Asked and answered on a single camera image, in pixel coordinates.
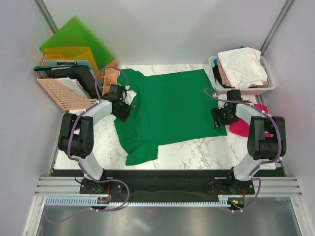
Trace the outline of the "green t shirt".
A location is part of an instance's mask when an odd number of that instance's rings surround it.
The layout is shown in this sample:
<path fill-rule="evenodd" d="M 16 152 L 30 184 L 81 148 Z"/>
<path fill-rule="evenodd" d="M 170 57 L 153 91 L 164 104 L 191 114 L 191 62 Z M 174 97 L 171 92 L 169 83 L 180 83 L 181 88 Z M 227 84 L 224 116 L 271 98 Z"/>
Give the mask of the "green t shirt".
<path fill-rule="evenodd" d="M 218 102 L 204 92 L 212 86 L 202 69 L 152 76 L 124 69 L 118 81 L 137 93 L 127 120 L 114 121 L 127 166 L 156 160 L 161 145 L 227 135 L 214 126 Z"/>

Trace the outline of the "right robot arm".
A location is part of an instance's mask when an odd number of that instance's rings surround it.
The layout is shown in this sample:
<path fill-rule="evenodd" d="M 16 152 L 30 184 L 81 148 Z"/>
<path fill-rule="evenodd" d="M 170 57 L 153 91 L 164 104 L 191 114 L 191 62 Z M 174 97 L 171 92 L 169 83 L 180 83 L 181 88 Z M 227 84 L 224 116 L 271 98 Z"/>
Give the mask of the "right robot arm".
<path fill-rule="evenodd" d="M 220 99 L 214 93 L 210 98 L 224 103 L 222 108 L 212 108 L 211 115 L 215 128 L 231 125 L 243 120 L 249 125 L 247 154 L 242 161 L 231 168 L 230 178 L 225 187 L 230 193 L 238 193 L 243 188 L 243 181 L 249 181 L 262 165 L 275 163 L 286 153 L 285 119 L 272 116 L 259 109 L 253 103 L 244 101 L 239 90 L 229 90 L 227 99 Z"/>

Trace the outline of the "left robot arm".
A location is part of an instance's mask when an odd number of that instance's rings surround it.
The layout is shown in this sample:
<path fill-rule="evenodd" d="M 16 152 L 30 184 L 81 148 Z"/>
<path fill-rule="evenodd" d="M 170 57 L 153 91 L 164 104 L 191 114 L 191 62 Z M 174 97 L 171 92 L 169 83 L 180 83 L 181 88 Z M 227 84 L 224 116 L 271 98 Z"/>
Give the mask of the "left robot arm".
<path fill-rule="evenodd" d="M 96 193 L 104 193 L 108 181 L 103 178 L 104 169 L 93 153 L 94 126 L 108 115 L 125 122 L 135 108 L 132 102 L 136 96 L 129 85 L 111 85 L 108 93 L 80 114 L 66 113 L 63 116 L 58 148 L 78 163 L 84 177 L 92 180 L 91 188 Z"/>

